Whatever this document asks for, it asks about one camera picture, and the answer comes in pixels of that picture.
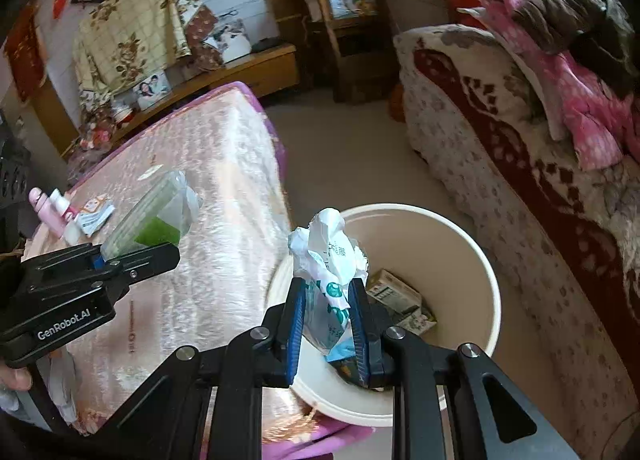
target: screw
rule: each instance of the screw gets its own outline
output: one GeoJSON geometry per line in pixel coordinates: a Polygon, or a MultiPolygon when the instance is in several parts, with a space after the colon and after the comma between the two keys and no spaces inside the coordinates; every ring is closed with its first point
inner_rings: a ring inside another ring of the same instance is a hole
{"type": "Polygon", "coordinates": [[[473,343],[464,343],[463,345],[460,346],[460,351],[463,353],[463,355],[465,355],[469,359],[475,359],[476,357],[479,357],[480,354],[482,353],[482,350],[480,349],[480,347],[473,343]]]}
{"type": "Polygon", "coordinates": [[[193,346],[181,346],[175,351],[175,356],[180,361],[191,361],[196,354],[193,346]]]}
{"type": "Polygon", "coordinates": [[[257,326],[255,328],[251,328],[249,335],[256,341],[264,341],[269,337],[269,329],[266,326],[257,326]]]}
{"type": "Polygon", "coordinates": [[[406,331],[399,326],[390,326],[385,330],[385,334],[390,339],[402,339],[406,335],[406,331]]]}

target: sofa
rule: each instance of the sofa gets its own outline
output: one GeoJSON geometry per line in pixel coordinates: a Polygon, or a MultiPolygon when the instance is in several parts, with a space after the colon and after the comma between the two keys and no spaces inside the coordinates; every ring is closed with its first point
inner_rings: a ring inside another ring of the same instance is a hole
{"type": "Polygon", "coordinates": [[[584,459],[617,458],[640,424],[640,166],[581,171],[489,32],[417,28],[395,45],[409,141],[535,321],[564,388],[565,439],[584,459]]]}

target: floor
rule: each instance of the floor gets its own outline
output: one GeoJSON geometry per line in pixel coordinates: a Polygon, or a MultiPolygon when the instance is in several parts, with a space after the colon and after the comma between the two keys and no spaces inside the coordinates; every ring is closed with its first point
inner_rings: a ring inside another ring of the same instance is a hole
{"type": "MultiPolygon", "coordinates": [[[[267,114],[287,148],[286,191],[292,223],[305,226],[325,207],[396,202],[420,206],[452,220],[471,236],[471,218],[454,205],[428,165],[411,149],[405,125],[377,101],[336,104],[327,89],[280,97],[267,114]]],[[[502,325],[494,360],[564,436],[569,427],[561,387],[532,321],[513,288],[498,275],[502,325]]],[[[336,453],[337,460],[390,458],[390,429],[336,453]]]]}

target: human hand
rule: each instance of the human hand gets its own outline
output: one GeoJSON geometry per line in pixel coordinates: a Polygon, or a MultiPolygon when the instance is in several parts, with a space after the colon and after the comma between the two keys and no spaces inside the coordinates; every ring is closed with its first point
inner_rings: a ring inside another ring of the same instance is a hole
{"type": "Polygon", "coordinates": [[[26,392],[31,389],[31,374],[26,368],[14,370],[0,361],[0,384],[4,384],[11,390],[26,392]]]}

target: trash bin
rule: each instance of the trash bin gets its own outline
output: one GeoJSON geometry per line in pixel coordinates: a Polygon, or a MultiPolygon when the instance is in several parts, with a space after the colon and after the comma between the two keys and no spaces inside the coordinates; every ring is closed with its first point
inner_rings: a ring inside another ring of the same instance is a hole
{"type": "MultiPolygon", "coordinates": [[[[369,273],[385,268],[420,292],[438,319],[423,335],[430,344],[455,349],[474,342],[489,356],[500,331],[500,292],[482,250],[456,224],[402,204],[372,204],[342,212],[344,233],[369,258],[369,273]]],[[[293,260],[283,260],[268,293],[268,306],[284,302],[293,260]]],[[[306,339],[292,389],[311,407],[337,420],[385,427],[393,422],[391,391],[366,390],[344,381],[306,339]]],[[[446,402],[440,392],[440,407],[446,402]]]]}

